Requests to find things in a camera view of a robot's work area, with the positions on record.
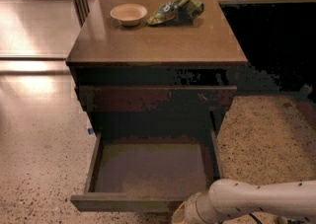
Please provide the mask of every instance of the brown table top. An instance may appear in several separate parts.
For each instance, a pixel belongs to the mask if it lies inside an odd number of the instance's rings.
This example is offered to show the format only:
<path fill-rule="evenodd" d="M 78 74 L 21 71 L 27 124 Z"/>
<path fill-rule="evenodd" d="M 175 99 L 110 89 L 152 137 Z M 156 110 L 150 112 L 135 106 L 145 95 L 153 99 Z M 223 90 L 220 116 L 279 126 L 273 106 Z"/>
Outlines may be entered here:
<path fill-rule="evenodd" d="M 149 27 L 146 18 L 173 0 L 96 0 L 67 58 L 68 65 L 244 65 L 244 55 L 216 0 L 204 3 L 204 12 L 191 25 Z M 111 10 L 135 3 L 148 14 L 139 26 L 125 28 L 112 19 Z"/>

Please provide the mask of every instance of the white object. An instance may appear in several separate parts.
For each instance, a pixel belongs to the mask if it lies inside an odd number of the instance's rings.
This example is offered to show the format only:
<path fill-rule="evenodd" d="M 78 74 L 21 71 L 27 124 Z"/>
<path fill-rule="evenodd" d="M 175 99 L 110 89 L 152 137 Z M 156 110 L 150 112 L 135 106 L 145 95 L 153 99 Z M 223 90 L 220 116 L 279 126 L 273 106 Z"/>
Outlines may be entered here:
<path fill-rule="evenodd" d="M 111 16 L 123 26 L 136 26 L 146 15 L 146 8 L 137 4 L 122 4 L 111 11 Z"/>
<path fill-rule="evenodd" d="M 192 195 L 185 209 L 175 212 L 173 223 L 215 224 L 259 211 L 316 223 L 316 181 L 259 187 L 219 180 L 209 191 Z"/>

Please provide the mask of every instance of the bowl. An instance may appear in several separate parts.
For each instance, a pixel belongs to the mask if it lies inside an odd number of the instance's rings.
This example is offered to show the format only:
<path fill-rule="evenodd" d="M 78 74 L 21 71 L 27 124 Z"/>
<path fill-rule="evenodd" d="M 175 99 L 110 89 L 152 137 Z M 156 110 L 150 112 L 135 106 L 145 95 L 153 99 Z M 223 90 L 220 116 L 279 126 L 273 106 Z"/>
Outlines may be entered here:
<path fill-rule="evenodd" d="M 147 15 L 147 9 L 137 4 L 122 4 L 114 7 L 110 14 L 123 26 L 136 26 Z"/>

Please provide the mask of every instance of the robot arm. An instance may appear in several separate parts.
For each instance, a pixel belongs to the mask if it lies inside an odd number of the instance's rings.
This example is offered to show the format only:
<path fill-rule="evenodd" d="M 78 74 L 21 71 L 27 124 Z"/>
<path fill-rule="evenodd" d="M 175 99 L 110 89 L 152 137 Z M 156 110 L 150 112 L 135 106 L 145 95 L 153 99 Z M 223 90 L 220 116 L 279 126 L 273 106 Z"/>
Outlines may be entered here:
<path fill-rule="evenodd" d="M 219 180 L 209 191 L 192 195 L 175 212 L 173 223 L 214 224 L 260 211 L 316 223 L 316 181 L 258 187 Z"/>

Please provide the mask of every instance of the green bag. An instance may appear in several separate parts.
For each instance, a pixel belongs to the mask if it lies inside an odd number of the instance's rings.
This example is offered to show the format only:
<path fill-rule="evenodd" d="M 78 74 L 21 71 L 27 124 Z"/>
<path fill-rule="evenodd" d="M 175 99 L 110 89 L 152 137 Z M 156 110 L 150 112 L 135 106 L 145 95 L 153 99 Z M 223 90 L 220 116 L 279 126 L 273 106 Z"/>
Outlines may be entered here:
<path fill-rule="evenodd" d="M 153 12 L 147 24 L 149 26 L 178 25 L 190 23 L 204 11 L 204 4 L 197 0 L 175 0 L 163 4 Z"/>

